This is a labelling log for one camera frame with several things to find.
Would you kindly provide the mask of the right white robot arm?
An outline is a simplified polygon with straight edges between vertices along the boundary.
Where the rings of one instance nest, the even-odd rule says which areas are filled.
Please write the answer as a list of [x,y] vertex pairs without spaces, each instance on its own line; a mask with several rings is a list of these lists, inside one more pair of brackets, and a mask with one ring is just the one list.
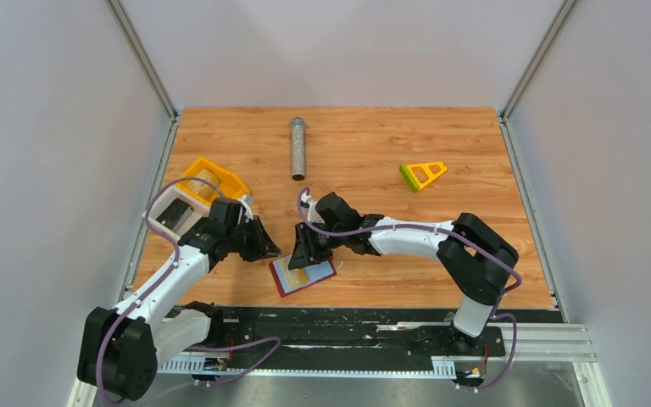
[[308,188],[298,194],[297,212],[301,221],[295,226],[289,269],[326,262],[340,247],[359,255],[437,260],[462,292],[452,324],[468,337],[481,335],[511,288],[509,279],[521,281],[515,274],[515,248],[471,213],[439,223],[362,215],[334,192],[314,199]]

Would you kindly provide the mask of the black VIP credit card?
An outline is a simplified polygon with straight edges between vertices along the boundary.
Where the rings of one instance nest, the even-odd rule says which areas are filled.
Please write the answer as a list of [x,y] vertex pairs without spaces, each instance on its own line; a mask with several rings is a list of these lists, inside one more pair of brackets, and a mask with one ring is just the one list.
[[176,198],[156,218],[156,221],[161,226],[174,231],[182,223],[182,219],[187,217],[191,211],[192,207],[186,201]]

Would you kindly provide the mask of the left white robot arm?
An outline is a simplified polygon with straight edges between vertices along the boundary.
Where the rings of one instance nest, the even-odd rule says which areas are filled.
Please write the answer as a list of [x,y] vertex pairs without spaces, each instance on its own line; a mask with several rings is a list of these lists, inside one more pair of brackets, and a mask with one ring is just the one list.
[[229,254],[256,262],[281,250],[242,202],[217,198],[141,288],[113,308],[97,307],[87,316],[77,378],[102,393],[136,401],[150,388],[158,368],[180,352],[192,345],[224,343],[223,312],[212,304],[193,301],[175,317],[167,315]]

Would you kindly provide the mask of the red leather card holder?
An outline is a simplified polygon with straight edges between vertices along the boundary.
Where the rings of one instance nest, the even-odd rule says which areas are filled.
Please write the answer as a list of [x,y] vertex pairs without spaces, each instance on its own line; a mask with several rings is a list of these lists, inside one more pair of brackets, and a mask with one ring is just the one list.
[[288,264],[291,257],[289,254],[269,263],[269,270],[277,292],[282,298],[330,279],[337,274],[337,270],[330,260],[305,268],[289,269]]

